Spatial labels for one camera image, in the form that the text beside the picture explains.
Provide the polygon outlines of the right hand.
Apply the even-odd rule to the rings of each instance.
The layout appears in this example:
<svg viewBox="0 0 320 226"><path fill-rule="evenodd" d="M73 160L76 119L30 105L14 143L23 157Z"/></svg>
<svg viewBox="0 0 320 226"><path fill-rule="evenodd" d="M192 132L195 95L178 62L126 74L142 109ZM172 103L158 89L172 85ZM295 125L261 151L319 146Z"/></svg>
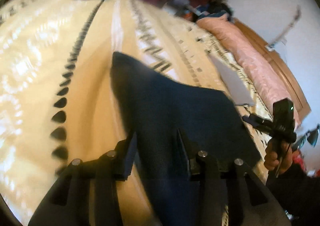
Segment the right hand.
<svg viewBox="0 0 320 226"><path fill-rule="evenodd" d="M292 165L292 148L286 141L280 144L275 139L271 139L265 151L264 166L268 171L276 171L281 175Z"/></svg>

